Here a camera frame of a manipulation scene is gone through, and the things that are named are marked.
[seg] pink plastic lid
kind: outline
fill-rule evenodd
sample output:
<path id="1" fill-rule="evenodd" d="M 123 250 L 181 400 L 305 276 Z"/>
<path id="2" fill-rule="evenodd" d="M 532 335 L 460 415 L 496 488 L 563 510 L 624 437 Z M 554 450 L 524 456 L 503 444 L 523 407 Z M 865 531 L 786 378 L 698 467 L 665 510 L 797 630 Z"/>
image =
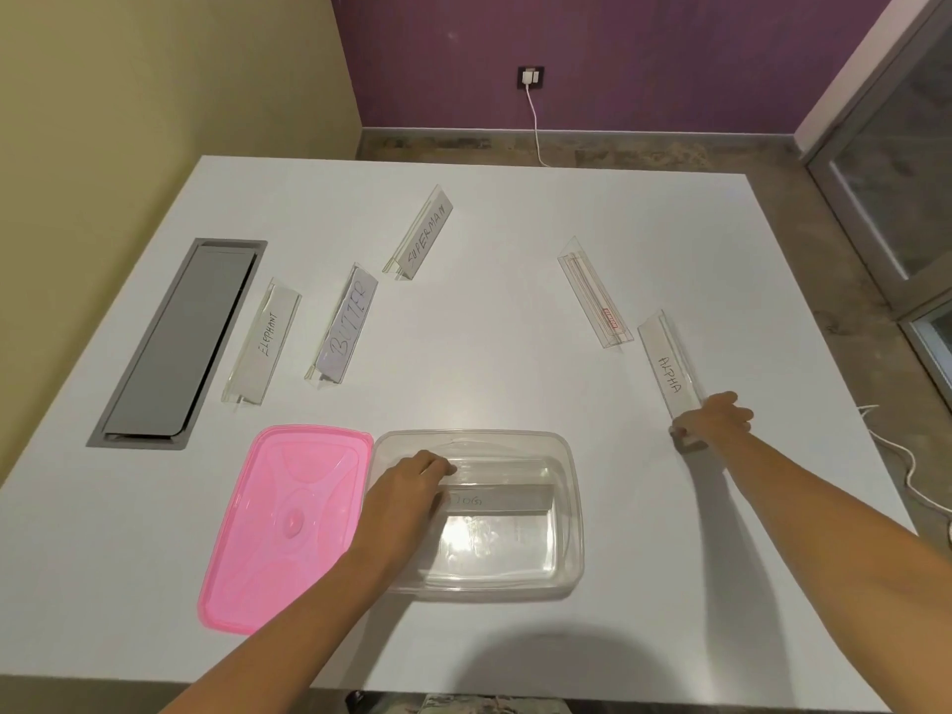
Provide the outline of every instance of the pink plastic lid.
<path id="1" fill-rule="evenodd" d="M 276 425 L 255 438 L 211 553 L 198 618 L 251 634 L 327 573 L 363 502 L 373 437 Z"/>

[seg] white table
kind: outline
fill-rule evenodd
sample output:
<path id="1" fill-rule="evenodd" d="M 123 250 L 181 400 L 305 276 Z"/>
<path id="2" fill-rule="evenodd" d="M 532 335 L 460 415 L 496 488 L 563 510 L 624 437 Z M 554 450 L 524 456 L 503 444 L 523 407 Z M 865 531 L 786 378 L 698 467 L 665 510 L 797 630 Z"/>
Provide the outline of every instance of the white table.
<path id="1" fill-rule="evenodd" d="M 305 382 L 351 263 L 377 273 L 437 182 L 456 208 L 416 279 L 378 275 L 344 384 Z M 317 685 L 884 708 L 709 457 L 692 482 L 641 343 L 600 347 L 556 260 L 573 235 L 632 329 L 663 307 L 707 392 L 910 526 L 743 176 L 206 158 L 0 489 L 0 672 L 192 681 L 232 650 L 196 600 L 266 426 L 517 428 L 574 454 L 572 595 L 383 600 Z M 197 237 L 268 249 L 187 448 L 86 447 Z M 222 404 L 272 276 L 303 299 L 265 403 Z"/>

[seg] purple wall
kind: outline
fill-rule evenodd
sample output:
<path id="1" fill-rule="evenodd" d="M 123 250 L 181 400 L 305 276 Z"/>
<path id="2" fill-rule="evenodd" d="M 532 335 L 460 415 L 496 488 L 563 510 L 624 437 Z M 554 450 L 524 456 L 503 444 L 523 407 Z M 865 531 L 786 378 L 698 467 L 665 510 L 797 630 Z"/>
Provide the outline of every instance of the purple wall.
<path id="1" fill-rule="evenodd" d="M 367 126 L 791 133 L 889 0 L 333 0 Z"/>

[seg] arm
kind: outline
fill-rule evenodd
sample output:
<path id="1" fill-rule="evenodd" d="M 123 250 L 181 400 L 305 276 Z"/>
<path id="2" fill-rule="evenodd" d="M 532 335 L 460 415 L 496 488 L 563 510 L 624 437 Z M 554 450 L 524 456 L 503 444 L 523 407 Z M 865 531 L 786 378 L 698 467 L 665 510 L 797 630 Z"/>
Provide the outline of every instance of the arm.
<path id="1" fill-rule="evenodd" d="M 675 420 L 720 455 L 839 649 L 898 714 L 952 711 L 952 564 L 749 433 L 737 395 Z"/>
<path id="2" fill-rule="evenodd" d="M 420 451 L 367 492 L 351 548 L 297 600 L 262 626 L 165 714 L 285 712 L 351 628 L 407 564 L 440 501 L 446 459 Z"/>

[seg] power socket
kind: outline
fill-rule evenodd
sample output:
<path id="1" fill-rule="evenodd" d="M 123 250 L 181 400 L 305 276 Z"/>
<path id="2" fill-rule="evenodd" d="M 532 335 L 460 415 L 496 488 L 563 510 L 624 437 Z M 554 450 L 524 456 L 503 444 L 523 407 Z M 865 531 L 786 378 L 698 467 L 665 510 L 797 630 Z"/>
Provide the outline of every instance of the power socket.
<path id="1" fill-rule="evenodd" d="M 528 82 L 530 90 L 541 89 L 541 81 L 544 77 L 545 68 L 541 64 L 530 64 L 523 65 L 518 70 L 518 75 L 516 75 L 516 87 L 520 90 L 525 90 Z"/>

